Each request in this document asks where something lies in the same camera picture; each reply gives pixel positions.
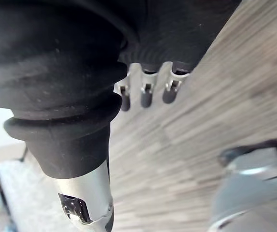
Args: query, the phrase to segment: black cable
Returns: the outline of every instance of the black cable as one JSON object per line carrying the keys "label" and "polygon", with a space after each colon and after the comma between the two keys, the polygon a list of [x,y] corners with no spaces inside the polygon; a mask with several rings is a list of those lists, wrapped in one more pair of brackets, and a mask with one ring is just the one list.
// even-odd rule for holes
{"label": "black cable", "polygon": [[27,148],[27,146],[25,146],[25,149],[24,149],[22,158],[20,158],[19,161],[24,162],[24,161],[25,161],[25,158],[26,158],[26,156],[27,156],[27,153],[28,153],[28,148]]}
{"label": "black cable", "polygon": [[127,22],[122,20],[118,15],[114,14],[108,7],[102,5],[96,0],[73,0],[78,6],[90,10],[93,13],[108,20],[114,25],[126,38],[126,44],[122,47],[122,51],[136,47],[139,43],[139,35]]}

